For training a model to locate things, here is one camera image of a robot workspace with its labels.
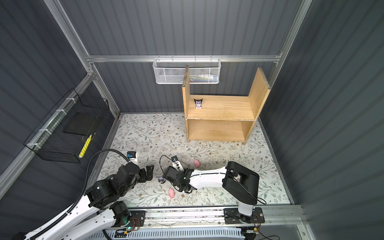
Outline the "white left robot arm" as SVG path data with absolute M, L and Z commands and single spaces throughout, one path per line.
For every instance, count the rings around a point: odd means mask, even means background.
M 147 181 L 145 169 L 135 163 L 119 168 L 117 174 L 89 187 L 71 206 L 34 231 L 20 232 L 14 240 L 84 240 L 108 229 L 120 227 L 133 230 L 142 223 L 133 217 L 127 205 L 119 201 L 137 183 Z

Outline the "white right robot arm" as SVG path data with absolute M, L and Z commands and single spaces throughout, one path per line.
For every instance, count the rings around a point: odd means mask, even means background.
M 239 201 L 238 211 L 242 216 L 252 216 L 254 206 L 258 203 L 260 176 L 236 162 L 231 161 L 225 167 L 206 171 L 181 171 L 169 166 L 163 178 L 184 193 L 202 188 L 223 188 Z

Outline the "purple black cat figurine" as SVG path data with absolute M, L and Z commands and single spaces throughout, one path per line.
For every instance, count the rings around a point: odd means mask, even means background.
M 203 99 L 194 99 L 196 109 L 202 108 Z
M 164 184 L 166 182 L 166 179 L 163 177 L 158 177 L 158 182 Z

